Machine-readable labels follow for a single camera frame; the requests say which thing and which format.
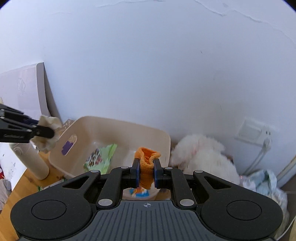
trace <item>orange towel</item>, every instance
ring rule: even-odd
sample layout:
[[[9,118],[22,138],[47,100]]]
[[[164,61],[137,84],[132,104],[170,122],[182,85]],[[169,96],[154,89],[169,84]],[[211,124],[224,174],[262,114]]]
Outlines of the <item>orange towel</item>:
[[[154,182],[154,163],[153,160],[157,159],[161,154],[157,151],[150,150],[145,147],[139,147],[135,152],[135,158],[140,159],[140,187],[150,189],[151,184]]]

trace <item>fluffy white dog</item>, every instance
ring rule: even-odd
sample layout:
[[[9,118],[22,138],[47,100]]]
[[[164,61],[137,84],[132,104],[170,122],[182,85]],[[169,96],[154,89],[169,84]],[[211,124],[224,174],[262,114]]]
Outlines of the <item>fluffy white dog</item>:
[[[239,185],[235,166],[221,154],[225,147],[203,135],[184,137],[171,153],[170,166],[178,166],[184,174],[203,170],[224,180]]]

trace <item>power cord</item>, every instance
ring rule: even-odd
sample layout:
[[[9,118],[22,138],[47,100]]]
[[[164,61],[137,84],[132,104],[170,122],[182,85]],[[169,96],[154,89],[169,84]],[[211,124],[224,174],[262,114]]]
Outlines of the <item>power cord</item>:
[[[263,142],[263,147],[259,152],[258,156],[252,162],[252,164],[244,171],[243,175],[249,174],[250,171],[253,170],[262,161],[263,157],[270,149],[271,149],[271,140],[269,138],[266,138]]]

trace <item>ribbed black surface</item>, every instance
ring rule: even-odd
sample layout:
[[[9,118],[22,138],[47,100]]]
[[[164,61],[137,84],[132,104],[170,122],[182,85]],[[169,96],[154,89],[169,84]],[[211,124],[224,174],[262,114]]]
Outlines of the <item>ribbed black surface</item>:
[[[101,210],[91,224],[64,241],[222,241],[206,229],[193,211],[172,201],[121,201]]]

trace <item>beige cylinder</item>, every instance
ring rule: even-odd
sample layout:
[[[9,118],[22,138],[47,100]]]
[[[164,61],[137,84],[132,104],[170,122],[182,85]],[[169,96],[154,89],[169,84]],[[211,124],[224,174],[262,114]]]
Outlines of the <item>beige cylinder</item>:
[[[48,176],[49,167],[31,143],[10,143],[9,146],[38,180],[43,180]]]

